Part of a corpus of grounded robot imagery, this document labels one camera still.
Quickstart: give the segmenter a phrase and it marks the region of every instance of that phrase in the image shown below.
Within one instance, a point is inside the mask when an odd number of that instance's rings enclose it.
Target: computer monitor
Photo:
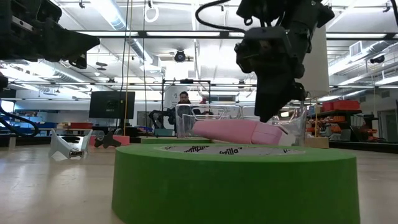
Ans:
[[[127,119],[134,119],[135,92],[127,94]],[[90,118],[124,119],[126,92],[94,91],[91,94]]]

